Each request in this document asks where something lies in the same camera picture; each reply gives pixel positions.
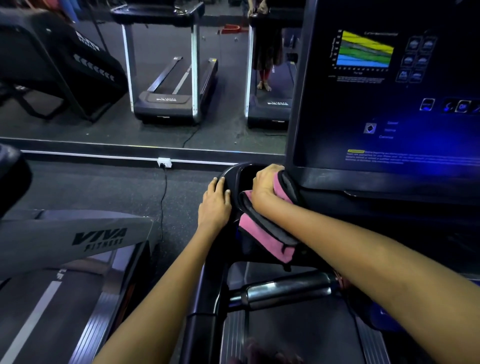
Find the white stripe on treadmill belt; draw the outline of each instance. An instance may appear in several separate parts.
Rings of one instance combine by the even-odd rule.
[[[180,88],[182,87],[183,83],[185,82],[185,80],[187,79],[188,77],[188,74],[190,73],[190,70],[192,69],[192,65],[190,65],[190,67],[187,69],[187,72],[185,72],[185,74],[183,75],[183,77],[181,78],[179,84],[177,85],[177,87],[175,88],[175,90],[173,90],[173,94],[172,95],[176,95],[179,91],[180,91]]]
[[[32,313],[30,314],[28,319],[25,321],[24,325],[18,332],[15,339],[13,339],[12,344],[10,345],[7,352],[3,356],[2,360],[0,361],[0,364],[13,364],[20,350],[25,345],[25,342],[27,341],[28,337],[32,333],[36,324],[38,323],[40,317],[43,315],[43,312],[45,311],[48,304],[50,303],[53,296],[55,295],[55,292],[59,288],[60,284],[61,282],[58,282],[56,280],[50,282],[50,285],[45,290],[45,292],[43,292],[42,297],[37,302]]]

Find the dark dress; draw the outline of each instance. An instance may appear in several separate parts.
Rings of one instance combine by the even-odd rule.
[[[283,62],[282,28],[261,25],[254,28],[252,67],[254,70],[271,70]]]

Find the forearm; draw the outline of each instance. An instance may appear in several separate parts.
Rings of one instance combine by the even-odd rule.
[[[218,231],[199,227],[147,297],[106,342],[94,364],[170,361],[203,263]]]
[[[262,199],[262,215],[311,247],[382,305],[439,363],[480,357],[480,289],[446,267],[383,235]]]

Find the left hand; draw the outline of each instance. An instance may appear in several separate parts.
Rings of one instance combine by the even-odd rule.
[[[266,0],[263,0],[258,6],[258,12],[261,14],[268,14],[268,6]]]
[[[198,207],[198,227],[213,228],[220,231],[228,222],[232,205],[230,204],[230,190],[223,192],[225,178],[217,183],[215,177],[204,193],[204,200]]]

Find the red leggings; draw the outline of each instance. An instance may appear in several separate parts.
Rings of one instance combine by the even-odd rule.
[[[261,71],[259,71],[260,72],[260,79],[262,81],[268,80],[268,76],[270,76],[270,71],[271,70],[261,70]]]

